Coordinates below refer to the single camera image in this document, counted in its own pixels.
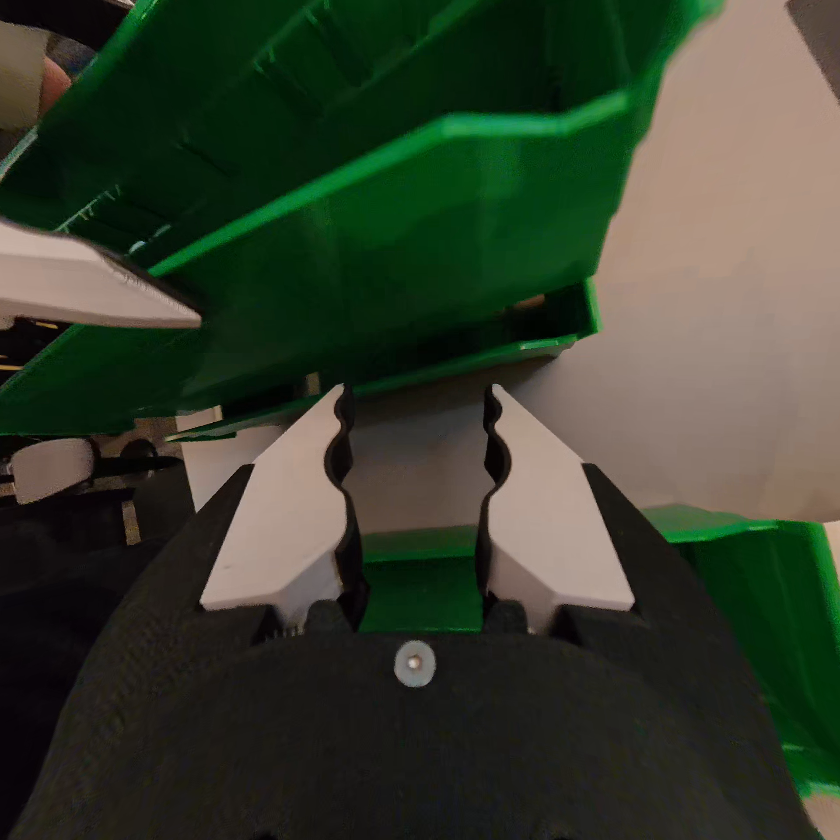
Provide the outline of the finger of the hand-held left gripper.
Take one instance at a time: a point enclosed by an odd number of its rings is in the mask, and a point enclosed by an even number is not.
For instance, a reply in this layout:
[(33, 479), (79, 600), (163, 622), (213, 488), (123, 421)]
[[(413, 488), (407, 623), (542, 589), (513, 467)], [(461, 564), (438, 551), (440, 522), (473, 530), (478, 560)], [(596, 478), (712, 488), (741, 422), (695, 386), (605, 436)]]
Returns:
[(198, 329), (185, 295), (119, 255), (2, 219), (1, 329), (16, 319), (129, 329)]

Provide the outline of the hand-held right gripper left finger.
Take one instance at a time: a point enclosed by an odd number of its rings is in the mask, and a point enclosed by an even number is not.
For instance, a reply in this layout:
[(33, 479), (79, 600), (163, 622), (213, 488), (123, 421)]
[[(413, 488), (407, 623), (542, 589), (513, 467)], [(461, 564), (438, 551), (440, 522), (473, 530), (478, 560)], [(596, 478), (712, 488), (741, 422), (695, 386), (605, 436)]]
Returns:
[(336, 385), (257, 456), (201, 595), (204, 610), (270, 606), (301, 627), (313, 603), (335, 601), (359, 625), (368, 584), (343, 487), (353, 425), (352, 389)]

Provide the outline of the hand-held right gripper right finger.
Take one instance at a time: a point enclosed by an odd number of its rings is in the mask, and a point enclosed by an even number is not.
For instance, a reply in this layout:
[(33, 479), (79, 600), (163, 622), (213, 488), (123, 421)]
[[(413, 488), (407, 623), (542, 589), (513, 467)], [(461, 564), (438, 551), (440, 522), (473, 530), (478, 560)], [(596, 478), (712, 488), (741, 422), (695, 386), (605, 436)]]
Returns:
[(485, 469), (476, 543), (479, 592), (516, 602), (532, 634), (562, 607), (629, 613), (636, 598), (584, 462), (501, 385), (485, 393)]

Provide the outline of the person's left hand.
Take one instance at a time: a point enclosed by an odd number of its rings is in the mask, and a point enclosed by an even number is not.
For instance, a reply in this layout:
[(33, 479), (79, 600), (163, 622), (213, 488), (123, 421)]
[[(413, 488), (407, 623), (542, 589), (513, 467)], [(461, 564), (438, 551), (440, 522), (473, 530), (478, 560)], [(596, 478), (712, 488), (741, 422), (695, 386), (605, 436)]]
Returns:
[(72, 79), (54, 60), (46, 56), (38, 100), (38, 117), (42, 118), (67, 92)]

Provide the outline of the person's black clothing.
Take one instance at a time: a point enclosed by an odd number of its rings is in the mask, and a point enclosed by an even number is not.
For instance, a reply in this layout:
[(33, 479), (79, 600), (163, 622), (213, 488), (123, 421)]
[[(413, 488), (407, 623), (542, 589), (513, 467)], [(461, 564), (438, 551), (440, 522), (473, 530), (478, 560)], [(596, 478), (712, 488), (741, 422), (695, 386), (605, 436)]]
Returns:
[(197, 514), (2, 591), (2, 838), (93, 838), (153, 702), (209, 658)]

